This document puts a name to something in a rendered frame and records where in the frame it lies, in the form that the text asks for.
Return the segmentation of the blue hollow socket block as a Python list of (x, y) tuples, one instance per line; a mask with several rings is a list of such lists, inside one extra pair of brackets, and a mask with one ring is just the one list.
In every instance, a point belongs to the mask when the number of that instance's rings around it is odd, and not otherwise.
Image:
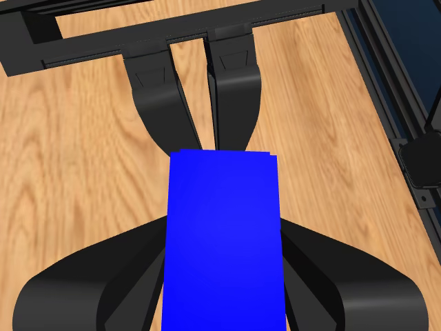
[(172, 153), (161, 331), (287, 331), (275, 155)]

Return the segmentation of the black frame corner bracket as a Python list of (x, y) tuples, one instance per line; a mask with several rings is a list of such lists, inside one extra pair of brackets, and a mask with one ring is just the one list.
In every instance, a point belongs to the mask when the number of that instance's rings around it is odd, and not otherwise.
[(441, 131), (389, 143), (417, 209), (441, 208)]

